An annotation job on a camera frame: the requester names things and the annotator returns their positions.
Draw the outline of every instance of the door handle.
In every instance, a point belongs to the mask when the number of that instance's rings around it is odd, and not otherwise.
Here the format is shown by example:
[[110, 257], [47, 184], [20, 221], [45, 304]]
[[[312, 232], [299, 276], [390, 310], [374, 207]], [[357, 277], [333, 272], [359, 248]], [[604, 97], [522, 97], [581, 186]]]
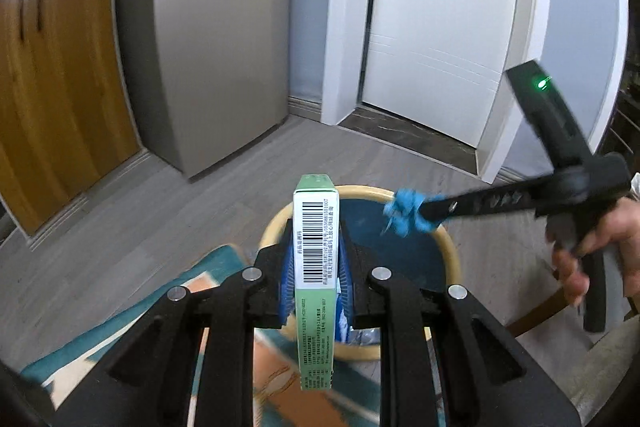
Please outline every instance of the door handle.
[[36, 8], [36, 29], [42, 31], [42, 0], [37, 1]]
[[18, 33], [20, 42], [24, 42], [24, 0], [18, 0]]

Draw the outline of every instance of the dark tile floor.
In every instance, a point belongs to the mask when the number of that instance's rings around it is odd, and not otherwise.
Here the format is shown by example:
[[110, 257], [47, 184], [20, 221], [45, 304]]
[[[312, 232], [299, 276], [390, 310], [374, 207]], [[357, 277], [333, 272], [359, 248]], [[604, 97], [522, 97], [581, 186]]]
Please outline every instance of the dark tile floor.
[[473, 147], [405, 118], [370, 107], [356, 107], [340, 126], [478, 174]]

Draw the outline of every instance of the wooden cabinet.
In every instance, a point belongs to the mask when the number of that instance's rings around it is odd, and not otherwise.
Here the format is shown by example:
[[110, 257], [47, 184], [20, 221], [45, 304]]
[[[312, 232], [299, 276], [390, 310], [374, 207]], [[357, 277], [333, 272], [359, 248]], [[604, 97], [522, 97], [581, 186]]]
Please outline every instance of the wooden cabinet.
[[0, 3], [0, 194], [33, 233], [139, 147], [111, 0]]

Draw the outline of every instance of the wooden floor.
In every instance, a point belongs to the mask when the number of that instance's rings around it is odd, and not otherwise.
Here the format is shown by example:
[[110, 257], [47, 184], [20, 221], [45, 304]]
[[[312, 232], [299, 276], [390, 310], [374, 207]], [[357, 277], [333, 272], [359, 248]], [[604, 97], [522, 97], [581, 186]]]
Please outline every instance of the wooden floor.
[[[255, 253], [302, 174], [336, 185], [454, 194], [477, 179], [340, 127], [292, 116], [247, 151], [188, 182], [151, 156], [108, 185], [62, 237], [30, 251], [14, 233], [0, 248], [0, 359], [20, 369], [139, 301], [223, 243]], [[530, 214], [446, 224], [465, 285], [502, 322], [557, 288], [543, 223]], [[590, 341], [573, 311], [521, 338], [557, 377]]]

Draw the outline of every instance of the screw head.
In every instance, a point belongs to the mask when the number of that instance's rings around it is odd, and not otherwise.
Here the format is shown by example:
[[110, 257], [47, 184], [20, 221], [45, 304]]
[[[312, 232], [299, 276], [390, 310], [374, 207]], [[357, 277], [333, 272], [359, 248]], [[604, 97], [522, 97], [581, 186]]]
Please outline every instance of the screw head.
[[449, 292], [449, 295], [458, 300], [464, 299], [468, 295], [466, 288], [464, 286], [461, 286], [460, 284], [452, 284], [451, 286], [449, 286], [449, 289], [447, 291]]
[[166, 297], [170, 300], [170, 301], [180, 301], [182, 299], [184, 299], [187, 296], [187, 288], [185, 288], [184, 286], [174, 286], [173, 288], [169, 288], [168, 292], [166, 293]]
[[242, 278], [245, 281], [257, 281], [262, 277], [262, 270], [260, 268], [256, 268], [255, 266], [250, 266], [249, 268], [245, 268], [242, 272]]
[[389, 270], [385, 266], [378, 266], [371, 270], [371, 274], [374, 279], [378, 279], [379, 281], [386, 281], [391, 277], [391, 270]]

